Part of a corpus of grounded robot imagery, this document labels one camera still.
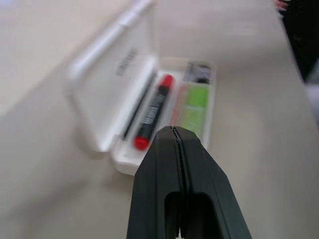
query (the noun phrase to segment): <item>black clip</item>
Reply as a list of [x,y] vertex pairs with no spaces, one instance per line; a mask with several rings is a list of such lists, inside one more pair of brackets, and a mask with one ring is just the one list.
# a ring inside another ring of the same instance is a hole
[[157,132],[135,174],[127,239],[251,239],[226,174],[196,135]]

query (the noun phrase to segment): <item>green eraser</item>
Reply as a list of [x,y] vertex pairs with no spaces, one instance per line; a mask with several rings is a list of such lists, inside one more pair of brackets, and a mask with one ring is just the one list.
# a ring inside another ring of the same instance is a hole
[[180,126],[193,131],[199,138],[201,138],[204,117],[204,108],[185,106],[183,109],[182,117],[180,119]]
[[208,100],[208,87],[207,86],[189,86],[186,105],[206,107]]

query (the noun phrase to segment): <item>red marker cap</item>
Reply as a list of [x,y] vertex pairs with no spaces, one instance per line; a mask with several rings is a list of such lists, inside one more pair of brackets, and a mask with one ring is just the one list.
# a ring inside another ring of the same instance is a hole
[[163,80],[162,80],[162,82],[161,82],[161,84],[160,84],[160,86],[165,86],[167,88],[170,88],[171,85],[173,84],[173,82],[174,82],[173,76],[165,75]]
[[134,140],[134,146],[139,150],[147,149],[150,141],[147,138],[137,136]]

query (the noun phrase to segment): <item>marker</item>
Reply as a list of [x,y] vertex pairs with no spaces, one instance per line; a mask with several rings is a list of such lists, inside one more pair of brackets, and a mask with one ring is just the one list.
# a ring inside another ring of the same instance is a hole
[[139,150],[146,150],[150,144],[151,137],[156,128],[161,111],[163,110],[169,90],[173,85],[174,78],[171,75],[165,75],[158,87],[151,104],[148,106],[143,116],[140,129],[134,140],[134,146]]
[[126,138],[127,138],[127,136],[128,136],[128,133],[129,133],[129,131],[130,131],[130,128],[131,128],[131,126],[132,126],[132,124],[133,124],[133,122],[134,122],[134,119],[135,119],[136,115],[137,115],[137,112],[139,111],[139,109],[140,109],[140,107],[141,107],[141,105],[142,105],[142,102],[144,101],[144,98],[145,98],[145,96],[147,95],[147,93],[148,93],[148,91],[149,91],[149,89],[150,89],[150,87],[151,87],[151,85],[152,85],[152,83],[153,83],[155,77],[156,77],[156,71],[153,71],[153,72],[151,73],[149,79],[148,79],[148,84],[146,85],[146,87],[145,87],[145,89],[144,89],[144,92],[143,92],[143,95],[142,95],[142,97],[141,97],[141,99],[140,99],[140,102],[139,102],[139,104],[137,105],[137,107],[136,107],[136,109],[135,109],[135,111],[134,111],[134,113],[133,113],[133,115],[132,115],[132,117],[131,117],[131,120],[130,120],[130,122],[129,122],[129,124],[128,124],[128,126],[127,126],[125,132],[124,132],[124,134],[123,134],[123,140],[126,140]]

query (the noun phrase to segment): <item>white table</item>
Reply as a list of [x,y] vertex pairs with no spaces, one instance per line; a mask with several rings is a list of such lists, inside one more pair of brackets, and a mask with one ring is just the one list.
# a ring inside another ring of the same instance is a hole
[[[160,46],[217,62],[209,151],[252,237],[317,238],[319,134],[271,2],[181,2],[159,1]],[[61,75],[0,123],[0,236],[125,238],[133,178],[84,149]]]
[[130,0],[0,0],[0,116]]

